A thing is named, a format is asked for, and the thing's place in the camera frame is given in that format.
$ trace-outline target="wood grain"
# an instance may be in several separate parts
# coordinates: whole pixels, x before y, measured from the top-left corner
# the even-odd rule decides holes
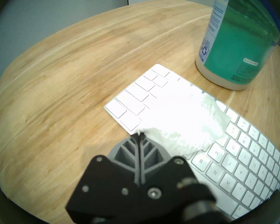
[[[184,0],[118,8],[63,29],[15,59],[0,80],[0,187],[49,223],[93,156],[128,134],[103,109],[159,63],[230,105],[280,150],[280,48],[243,91],[205,79],[195,56],[212,9]]]

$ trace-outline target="screw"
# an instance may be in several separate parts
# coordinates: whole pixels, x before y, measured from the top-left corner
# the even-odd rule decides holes
[[[184,163],[184,161],[182,159],[177,158],[174,160],[174,163],[176,163],[178,165],[182,165]]]
[[[147,195],[151,199],[159,199],[162,196],[162,192],[158,188],[152,187],[147,191]]]
[[[121,194],[124,195],[124,196],[127,196],[129,194],[129,190],[127,188],[123,188],[121,190]]]
[[[89,191],[89,187],[88,187],[87,185],[83,186],[83,187],[82,187],[82,191],[83,191],[84,193],[87,193],[87,192]]]

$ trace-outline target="gray mount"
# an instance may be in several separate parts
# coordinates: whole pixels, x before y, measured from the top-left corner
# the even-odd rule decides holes
[[[137,185],[144,184],[171,159],[161,145],[147,137],[140,141],[140,149],[133,137],[126,138],[115,145],[107,157],[113,163],[127,169]]]

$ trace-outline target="cleaning wipe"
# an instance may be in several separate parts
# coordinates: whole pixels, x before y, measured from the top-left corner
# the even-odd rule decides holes
[[[171,156],[207,148],[224,136],[230,121],[211,96],[181,85],[168,82],[149,119],[136,130],[162,145]]]

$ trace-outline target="white wall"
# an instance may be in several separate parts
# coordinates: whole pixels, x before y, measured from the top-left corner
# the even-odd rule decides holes
[[[34,44],[93,15],[127,5],[127,0],[10,0],[0,14],[0,77]]]

